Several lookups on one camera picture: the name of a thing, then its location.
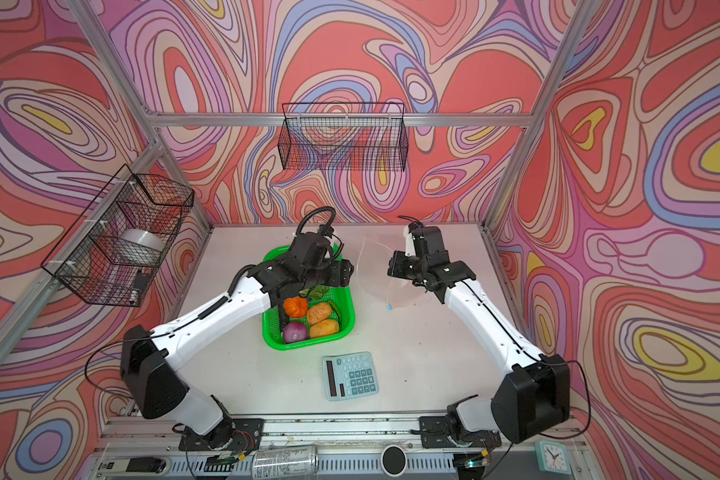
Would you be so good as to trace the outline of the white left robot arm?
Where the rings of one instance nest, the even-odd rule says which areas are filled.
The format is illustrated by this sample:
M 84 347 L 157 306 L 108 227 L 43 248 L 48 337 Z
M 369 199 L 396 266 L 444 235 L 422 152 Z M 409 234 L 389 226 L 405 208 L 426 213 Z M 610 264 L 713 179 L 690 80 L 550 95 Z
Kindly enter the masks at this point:
M 220 441 L 232 419 L 210 394 L 180 371 L 197 353 L 244 321 L 270 309 L 278 327 L 306 315 L 304 292 L 318 286 L 348 286 L 354 267 L 340 257 L 332 228 L 297 231 L 288 249 L 256 265 L 245 265 L 230 287 L 190 313 L 152 330 L 133 327 L 122 342 L 121 378 L 146 419 L 166 418 L 193 433 Z

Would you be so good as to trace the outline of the clear zip top bag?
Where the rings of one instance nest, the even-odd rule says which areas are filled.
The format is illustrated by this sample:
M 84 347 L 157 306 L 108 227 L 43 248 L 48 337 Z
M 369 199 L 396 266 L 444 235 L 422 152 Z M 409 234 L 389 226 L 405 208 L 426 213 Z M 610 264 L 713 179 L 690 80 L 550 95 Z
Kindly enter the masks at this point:
M 411 307 L 425 296 L 425 290 L 410 280 L 388 274 L 393 250 L 369 237 L 363 239 L 353 281 L 369 295 L 382 301 L 388 310 Z

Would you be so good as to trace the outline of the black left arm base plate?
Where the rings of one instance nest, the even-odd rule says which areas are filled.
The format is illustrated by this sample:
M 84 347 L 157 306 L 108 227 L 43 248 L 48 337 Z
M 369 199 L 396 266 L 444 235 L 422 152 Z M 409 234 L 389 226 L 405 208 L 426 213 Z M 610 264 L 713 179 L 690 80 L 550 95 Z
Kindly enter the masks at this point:
M 250 454 L 260 447 L 264 424 L 263 418 L 225 419 L 205 435 L 185 428 L 181 433 L 179 449 L 185 452 Z

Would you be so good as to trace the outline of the orange bell pepper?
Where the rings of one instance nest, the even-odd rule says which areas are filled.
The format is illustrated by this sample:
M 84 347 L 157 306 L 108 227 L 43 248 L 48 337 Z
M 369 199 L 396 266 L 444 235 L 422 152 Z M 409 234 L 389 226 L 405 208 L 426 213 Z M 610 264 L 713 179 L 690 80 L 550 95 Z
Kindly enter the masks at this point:
M 300 296 L 287 298 L 283 302 L 283 311 L 289 318 L 303 318 L 307 315 L 308 310 L 309 304 L 307 300 Z

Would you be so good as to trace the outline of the green lettuce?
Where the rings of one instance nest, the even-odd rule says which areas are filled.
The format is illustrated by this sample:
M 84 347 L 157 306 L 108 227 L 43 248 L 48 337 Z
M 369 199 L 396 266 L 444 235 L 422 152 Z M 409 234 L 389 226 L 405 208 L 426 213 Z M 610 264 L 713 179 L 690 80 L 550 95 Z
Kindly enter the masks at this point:
M 311 301 L 319 301 L 331 290 L 331 287 L 325 285 L 316 285 L 314 287 L 305 288 L 299 292 L 299 296 Z

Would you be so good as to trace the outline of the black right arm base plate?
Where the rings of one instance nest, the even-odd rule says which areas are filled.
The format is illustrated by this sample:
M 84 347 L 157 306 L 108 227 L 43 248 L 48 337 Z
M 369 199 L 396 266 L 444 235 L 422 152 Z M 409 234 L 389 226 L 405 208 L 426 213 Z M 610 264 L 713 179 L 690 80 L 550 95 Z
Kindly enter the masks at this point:
M 425 449 L 479 448 L 492 451 L 502 446 L 497 431 L 468 431 L 451 415 L 421 416 L 418 427 L 411 430 Z

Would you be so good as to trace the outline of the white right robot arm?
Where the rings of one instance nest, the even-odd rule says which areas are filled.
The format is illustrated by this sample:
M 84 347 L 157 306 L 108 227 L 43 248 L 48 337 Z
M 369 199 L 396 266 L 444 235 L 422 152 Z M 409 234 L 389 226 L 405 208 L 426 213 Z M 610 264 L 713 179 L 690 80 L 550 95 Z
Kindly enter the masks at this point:
M 570 416 L 569 364 L 548 356 L 499 311 L 462 261 L 450 259 L 435 226 L 412 221 L 406 249 L 393 253 L 387 274 L 433 293 L 461 318 L 502 377 L 487 399 L 472 396 L 449 407 L 459 432 L 498 431 L 514 444 L 567 421 Z

